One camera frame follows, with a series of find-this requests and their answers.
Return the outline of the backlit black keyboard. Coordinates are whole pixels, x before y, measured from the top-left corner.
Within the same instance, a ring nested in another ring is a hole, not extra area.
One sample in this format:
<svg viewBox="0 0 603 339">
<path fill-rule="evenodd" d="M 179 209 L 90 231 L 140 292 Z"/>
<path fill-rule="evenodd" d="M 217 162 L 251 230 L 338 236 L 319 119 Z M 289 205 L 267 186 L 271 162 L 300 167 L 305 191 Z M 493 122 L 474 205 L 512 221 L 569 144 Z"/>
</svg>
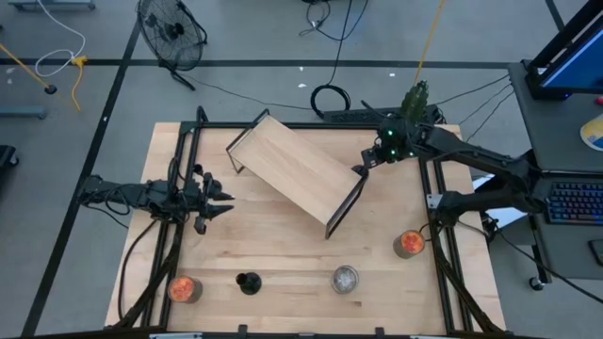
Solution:
<svg viewBox="0 0 603 339">
<path fill-rule="evenodd" d="M 603 225 L 603 184 L 554 183 L 546 218 L 551 224 Z"/>
</svg>

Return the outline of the candle tin with floral label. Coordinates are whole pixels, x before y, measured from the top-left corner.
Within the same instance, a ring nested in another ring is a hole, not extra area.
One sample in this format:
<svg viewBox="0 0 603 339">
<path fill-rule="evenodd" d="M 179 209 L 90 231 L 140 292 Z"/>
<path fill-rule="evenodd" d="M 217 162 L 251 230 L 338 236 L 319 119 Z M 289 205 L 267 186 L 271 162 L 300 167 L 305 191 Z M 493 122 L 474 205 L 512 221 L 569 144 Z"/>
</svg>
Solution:
<svg viewBox="0 0 603 339">
<path fill-rule="evenodd" d="M 343 265 L 333 272 L 331 286 L 337 294 L 348 294 L 357 287 L 359 280 L 359 273 L 354 267 Z"/>
</svg>

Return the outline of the black power strip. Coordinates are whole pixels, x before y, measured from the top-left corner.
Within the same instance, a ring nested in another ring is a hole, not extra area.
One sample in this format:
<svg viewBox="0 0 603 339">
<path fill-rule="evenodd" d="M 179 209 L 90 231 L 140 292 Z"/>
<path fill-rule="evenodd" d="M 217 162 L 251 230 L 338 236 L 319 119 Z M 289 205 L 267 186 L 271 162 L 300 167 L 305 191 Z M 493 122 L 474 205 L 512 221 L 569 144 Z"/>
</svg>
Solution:
<svg viewBox="0 0 603 339">
<path fill-rule="evenodd" d="M 398 107 L 375 108 L 372 112 L 366 108 L 324 111 L 323 120 L 332 123 L 364 123 L 379 124 L 384 116 L 393 115 L 399 112 Z M 436 105 L 426 107 L 425 116 L 421 120 L 425 123 L 440 124 L 445 122 L 442 111 Z"/>
</svg>

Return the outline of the black candlestick holder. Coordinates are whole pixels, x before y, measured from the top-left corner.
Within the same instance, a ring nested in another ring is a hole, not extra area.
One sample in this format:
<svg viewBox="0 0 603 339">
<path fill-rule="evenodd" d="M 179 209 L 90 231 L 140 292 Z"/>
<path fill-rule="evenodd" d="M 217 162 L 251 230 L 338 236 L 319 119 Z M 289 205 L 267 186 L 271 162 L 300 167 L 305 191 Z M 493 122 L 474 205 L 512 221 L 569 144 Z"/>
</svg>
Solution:
<svg viewBox="0 0 603 339">
<path fill-rule="evenodd" d="M 255 272 L 239 273 L 236 275 L 236 284 L 243 294 L 251 296 L 261 289 L 262 280 Z"/>
</svg>

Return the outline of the white sheet under desk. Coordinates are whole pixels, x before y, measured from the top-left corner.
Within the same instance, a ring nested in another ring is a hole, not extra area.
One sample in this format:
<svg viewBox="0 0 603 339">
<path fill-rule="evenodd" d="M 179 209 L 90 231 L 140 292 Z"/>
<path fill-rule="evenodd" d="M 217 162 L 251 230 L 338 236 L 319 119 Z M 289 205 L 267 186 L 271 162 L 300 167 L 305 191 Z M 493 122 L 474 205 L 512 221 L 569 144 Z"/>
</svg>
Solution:
<svg viewBox="0 0 603 339">
<path fill-rule="evenodd" d="M 484 176 L 476 176 L 472 178 L 472 186 L 474 190 L 483 186 L 485 183 L 494 178 L 494 174 L 486 174 Z M 512 207 L 489 209 L 485 211 L 490 218 L 497 220 L 497 226 L 504 228 L 515 221 L 525 217 L 527 214 Z"/>
</svg>

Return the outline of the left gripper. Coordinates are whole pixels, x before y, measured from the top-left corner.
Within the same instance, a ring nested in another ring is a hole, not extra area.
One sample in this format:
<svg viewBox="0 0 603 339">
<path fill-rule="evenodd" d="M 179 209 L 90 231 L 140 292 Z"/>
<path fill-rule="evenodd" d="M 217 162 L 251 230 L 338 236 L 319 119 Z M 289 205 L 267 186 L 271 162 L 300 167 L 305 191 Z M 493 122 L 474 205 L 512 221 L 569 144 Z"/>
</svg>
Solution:
<svg viewBox="0 0 603 339">
<path fill-rule="evenodd" d="M 202 177 L 203 182 L 198 185 L 194 193 L 194 208 L 199 215 L 194 221 L 194 230 L 197 234 L 206 233 L 206 222 L 213 218 L 224 214 L 234 208 L 233 205 L 212 205 L 214 201 L 231 201 L 235 197 L 222 191 L 222 186 L 214 179 L 213 175 L 204 172 L 201 164 L 195 164 L 192 167 L 192 172 Z"/>
</svg>

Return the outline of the computer monitor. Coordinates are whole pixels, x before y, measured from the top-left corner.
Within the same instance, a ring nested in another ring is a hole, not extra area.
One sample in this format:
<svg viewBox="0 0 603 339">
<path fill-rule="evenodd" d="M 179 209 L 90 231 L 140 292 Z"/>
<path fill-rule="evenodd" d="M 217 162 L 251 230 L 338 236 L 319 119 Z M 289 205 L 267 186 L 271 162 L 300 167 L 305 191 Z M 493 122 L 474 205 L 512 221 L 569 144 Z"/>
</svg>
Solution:
<svg viewBox="0 0 603 339">
<path fill-rule="evenodd" d="M 603 0 L 587 0 L 526 71 L 536 100 L 603 94 Z"/>
</svg>

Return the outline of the wooden shelf riser black frame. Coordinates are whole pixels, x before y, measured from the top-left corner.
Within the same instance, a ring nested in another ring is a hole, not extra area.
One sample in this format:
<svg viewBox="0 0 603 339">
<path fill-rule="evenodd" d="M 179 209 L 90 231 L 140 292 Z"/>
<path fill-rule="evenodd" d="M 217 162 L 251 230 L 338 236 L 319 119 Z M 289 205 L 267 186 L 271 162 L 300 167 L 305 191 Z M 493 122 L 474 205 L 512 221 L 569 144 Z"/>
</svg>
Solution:
<svg viewBox="0 0 603 339">
<path fill-rule="evenodd" d="M 329 239 L 367 178 L 263 110 L 226 147 L 235 172 L 249 170 L 325 226 Z"/>
</svg>

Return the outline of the black floor object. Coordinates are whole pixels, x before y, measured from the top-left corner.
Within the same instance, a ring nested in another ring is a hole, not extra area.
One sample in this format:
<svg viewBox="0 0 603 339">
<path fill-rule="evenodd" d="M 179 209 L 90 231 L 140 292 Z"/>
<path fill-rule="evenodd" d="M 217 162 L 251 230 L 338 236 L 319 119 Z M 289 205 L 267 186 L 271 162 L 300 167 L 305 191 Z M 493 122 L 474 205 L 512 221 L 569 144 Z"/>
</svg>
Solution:
<svg viewBox="0 0 603 339">
<path fill-rule="evenodd" d="M 9 145 L 0 145 L 0 171 L 13 168 L 20 160 L 16 155 L 16 148 Z"/>
</svg>

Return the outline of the black floor fan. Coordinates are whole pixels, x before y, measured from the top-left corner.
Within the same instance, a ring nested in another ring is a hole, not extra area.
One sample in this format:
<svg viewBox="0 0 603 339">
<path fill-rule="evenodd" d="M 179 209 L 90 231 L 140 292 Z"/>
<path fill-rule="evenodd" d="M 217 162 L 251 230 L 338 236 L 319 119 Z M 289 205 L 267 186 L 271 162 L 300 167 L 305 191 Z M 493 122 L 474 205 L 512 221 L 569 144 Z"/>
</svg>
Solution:
<svg viewBox="0 0 603 339">
<path fill-rule="evenodd" d="M 137 24 L 158 67 L 189 88 L 181 72 L 196 68 L 207 45 L 207 32 L 182 0 L 138 0 Z"/>
</svg>

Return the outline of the yellow pole with black foot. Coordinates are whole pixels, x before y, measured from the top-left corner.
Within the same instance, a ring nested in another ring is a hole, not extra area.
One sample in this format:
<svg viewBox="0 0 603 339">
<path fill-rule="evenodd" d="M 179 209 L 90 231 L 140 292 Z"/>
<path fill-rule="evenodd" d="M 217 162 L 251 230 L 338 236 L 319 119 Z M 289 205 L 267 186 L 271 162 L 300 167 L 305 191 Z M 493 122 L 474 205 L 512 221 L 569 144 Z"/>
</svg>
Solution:
<svg viewBox="0 0 603 339">
<path fill-rule="evenodd" d="M 39 84 L 43 86 L 44 92 L 49 95 L 53 95 L 57 92 L 57 88 L 54 85 L 46 83 L 38 75 L 36 75 L 27 65 L 25 65 L 18 57 L 10 52 L 10 50 L 0 43 L 0 50 L 4 52 L 12 61 L 19 65 L 27 74 L 34 78 Z"/>
</svg>

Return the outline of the green cactus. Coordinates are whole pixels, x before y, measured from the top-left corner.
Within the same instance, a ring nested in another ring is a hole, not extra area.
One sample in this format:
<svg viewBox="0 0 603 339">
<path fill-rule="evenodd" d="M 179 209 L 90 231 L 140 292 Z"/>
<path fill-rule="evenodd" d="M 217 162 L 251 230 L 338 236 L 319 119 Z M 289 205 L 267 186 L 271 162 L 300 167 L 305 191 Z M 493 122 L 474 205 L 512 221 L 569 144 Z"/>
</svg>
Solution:
<svg viewBox="0 0 603 339">
<path fill-rule="evenodd" d="M 421 80 L 412 86 L 401 102 L 400 115 L 409 123 L 417 123 L 425 115 L 428 104 L 429 85 Z"/>
</svg>

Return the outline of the grey desk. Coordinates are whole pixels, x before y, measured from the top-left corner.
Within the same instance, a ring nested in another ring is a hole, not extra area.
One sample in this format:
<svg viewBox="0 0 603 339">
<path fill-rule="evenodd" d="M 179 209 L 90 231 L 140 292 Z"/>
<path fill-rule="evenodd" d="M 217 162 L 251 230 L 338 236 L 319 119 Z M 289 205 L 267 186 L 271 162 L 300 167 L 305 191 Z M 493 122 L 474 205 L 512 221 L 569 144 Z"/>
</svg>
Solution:
<svg viewBox="0 0 603 339">
<path fill-rule="evenodd" d="M 538 167 L 552 182 L 603 184 L 603 152 L 586 146 L 580 127 L 603 113 L 593 94 L 573 94 L 564 101 L 532 98 L 521 63 L 508 65 L 514 94 Z M 545 265 L 565 278 L 603 281 L 588 241 L 603 239 L 603 225 L 551 224 L 546 211 L 530 217 Z"/>
</svg>

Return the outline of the yellow and blue round pad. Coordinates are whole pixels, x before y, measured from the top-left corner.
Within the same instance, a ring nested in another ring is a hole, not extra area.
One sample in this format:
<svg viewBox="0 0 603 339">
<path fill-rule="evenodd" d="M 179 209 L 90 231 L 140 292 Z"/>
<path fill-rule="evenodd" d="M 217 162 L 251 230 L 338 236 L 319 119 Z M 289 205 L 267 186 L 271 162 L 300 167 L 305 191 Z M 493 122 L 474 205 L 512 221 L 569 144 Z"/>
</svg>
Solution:
<svg viewBox="0 0 603 339">
<path fill-rule="evenodd" d="M 603 152 L 603 113 L 583 124 L 579 135 L 586 146 Z"/>
</svg>

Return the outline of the orange candle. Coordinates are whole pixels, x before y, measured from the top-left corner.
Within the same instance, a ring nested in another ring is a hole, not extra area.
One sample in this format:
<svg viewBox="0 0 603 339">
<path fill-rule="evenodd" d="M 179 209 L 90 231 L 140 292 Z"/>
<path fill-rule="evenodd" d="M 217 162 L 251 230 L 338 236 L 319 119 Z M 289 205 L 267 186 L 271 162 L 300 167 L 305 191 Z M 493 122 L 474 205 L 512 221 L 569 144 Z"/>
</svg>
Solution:
<svg viewBox="0 0 603 339">
<path fill-rule="evenodd" d="M 419 231 L 408 230 L 393 241 L 392 248 L 399 258 L 410 259 L 425 249 L 425 238 Z"/>
<path fill-rule="evenodd" d="M 189 276 L 173 278 L 168 286 L 168 295 L 171 301 L 177 303 L 195 303 L 203 294 L 203 284 Z"/>
</svg>

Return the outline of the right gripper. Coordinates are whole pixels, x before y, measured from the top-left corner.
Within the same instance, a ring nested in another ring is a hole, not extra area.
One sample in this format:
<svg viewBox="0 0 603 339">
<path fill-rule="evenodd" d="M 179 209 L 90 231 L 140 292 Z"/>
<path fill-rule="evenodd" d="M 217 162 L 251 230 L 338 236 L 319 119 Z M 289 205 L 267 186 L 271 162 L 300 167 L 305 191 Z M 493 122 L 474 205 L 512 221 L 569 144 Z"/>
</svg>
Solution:
<svg viewBox="0 0 603 339">
<path fill-rule="evenodd" d="M 394 162 L 394 150 L 381 145 L 373 145 L 369 149 L 361 151 L 363 165 L 356 165 L 352 168 L 354 172 L 363 178 L 369 175 L 369 169 L 380 166 L 383 163 Z"/>
</svg>

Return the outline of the grey metal floor base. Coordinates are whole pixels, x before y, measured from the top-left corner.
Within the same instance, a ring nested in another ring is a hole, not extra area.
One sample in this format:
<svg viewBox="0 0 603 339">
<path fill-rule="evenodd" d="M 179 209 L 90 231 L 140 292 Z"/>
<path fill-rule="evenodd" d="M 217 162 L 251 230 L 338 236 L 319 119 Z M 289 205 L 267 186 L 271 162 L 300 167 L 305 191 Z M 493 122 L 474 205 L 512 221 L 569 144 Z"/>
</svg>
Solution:
<svg viewBox="0 0 603 339">
<path fill-rule="evenodd" d="M 8 3 L 18 10 L 27 8 L 65 8 L 65 7 L 86 7 L 90 10 L 96 9 L 94 0 L 8 0 Z"/>
<path fill-rule="evenodd" d="M 0 118 L 37 118 L 44 120 L 47 112 L 43 106 L 0 105 Z"/>
</svg>

